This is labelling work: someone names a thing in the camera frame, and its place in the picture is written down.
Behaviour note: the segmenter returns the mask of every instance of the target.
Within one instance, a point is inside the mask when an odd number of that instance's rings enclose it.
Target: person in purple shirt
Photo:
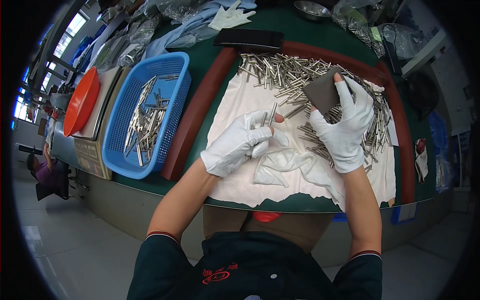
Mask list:
[[[65,173],[68,165],[58,159],[52,160],[48,154],[48,144],[45,144],[43,147],[43,156],[45,157],[45,161],[40,162],[38,158],[31,153],[27,158],[27,168],[43,186],[56,191],[64,189]]]

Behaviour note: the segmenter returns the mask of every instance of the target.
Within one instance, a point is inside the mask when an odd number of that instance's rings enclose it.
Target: forearm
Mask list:
[[[47,161],[48,169],[50,170],[50,172],[52,172],[53,171],[52,158],[50,157],[50,155],[46,151],[44,151],[43,156],[45,157],[45,160]]]
[[[364,250],[382,250],[382,218],[363,167],[343,174],[347,192],[347,219],[352,234],[350,256]]]
[[[207,173],[203,161],[197,159],[158,204],[148,233],[168,232],[180,241],[183,231],[219,180],[220,177]]]
[[[144,3],[145,3],[144,0],[136,0],[132,4],[132,6],[127,10],[127,14],[130,15],[130,16],[133,15],[133,13]]]

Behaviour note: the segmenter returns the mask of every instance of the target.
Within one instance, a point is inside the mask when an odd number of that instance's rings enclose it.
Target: metal bowl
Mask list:
[[[293,5],[299,10],[300,15],[308,20],[323,21],[332,15],[327,8],[315,2],[301,0],[295,1]]]

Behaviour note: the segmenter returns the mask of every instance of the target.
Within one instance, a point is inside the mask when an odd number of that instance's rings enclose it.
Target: dark t-shirt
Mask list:
[[[381,299],[379,253],[355,255],[331,282],[310,254],[266,232],[219,232],[202,243],[193,267],[164,232],[151,233],[138,252],[127,299]]]

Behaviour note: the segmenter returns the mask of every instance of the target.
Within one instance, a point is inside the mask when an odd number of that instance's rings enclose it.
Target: green workbench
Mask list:
[[[324,23],[312,23],[301,19],[295,14],[292,7],[277,7],[273,9],[257,10],[257,14],[250,18],[251,23],[239,26],[240,28],[264,29],[280,31],[285,34],[284,40],[301,42],[310,44],[316,47],[322,47],[337,53],[341,53],[357,60],[360,60],[370,66],[374,66],[378,62],[373,50],[368,48],[353,34],[344,31],[330,20]],[[168,25],[158,30],[152,40],[163,36],[168,31],[176,28],[178,25]],[[213,61],[221,51],[220,47],[212,46],[213,39],[197,43],[191,48],[176,48],[168,49],[170,52],[183,51],[190,56],[189,72],[192,76],[192,83],[185,101],[184,111],[188,106],[193,94],[197,90],[200,82]],[[225,77],[206,117],[198,132],[195,142],[187,159],[184,172],[192,165],[192,163],[200,156],[200,152],[205,149],[207,143],[207,134],[212,125],[213,118],[220,101],[225,93],[228,82],[236,75],[238,64],[233,64],[228,75]],[[423,184],[416,183],[415,185],[415,201],[422,201],[433,198],[435,190],[435,161],[433,159],[433,144],[432,134],[430,132],[430,125],[428,119],[418,121],[416,113],[410,106],[405,104],[405,92],[401,84],[403,79],[400,76],[392,75],[397,89],[404,102],[405,113],[408,119],[410,128],[410,135],[412,138],[412,149],[414,149],[415,141],[419,138],[427,140],[428,152],[428,169],[429,175],[425,178]],[[398,148],[395,147],[395,174],[396,174],[396,200],[394,205],[400,205],[400,157]],[[134,180],[119,174],[113,174],[112,180],[119,184],[123,184],[142,191],[155,193],[158,195],[165,195],[176,183],[176,181],[166,180],[161,177],[158,172],[150,174],[143,180]],[[232,207],[238,209],[251,209],[244,204],[237,204],[232,202],[218,201],[212,198],[207,198],[206,204]],[[382,203],[382,208],[388,207],[387,203]],[[334,205],[330,199],[324,197],[312,198],[306,194],[291,195],[281,202],[273,202],[266,199],[261,205],[257,206],[255,210],[261,211],[277,211],[277,212],[340,212],[338,206]]]

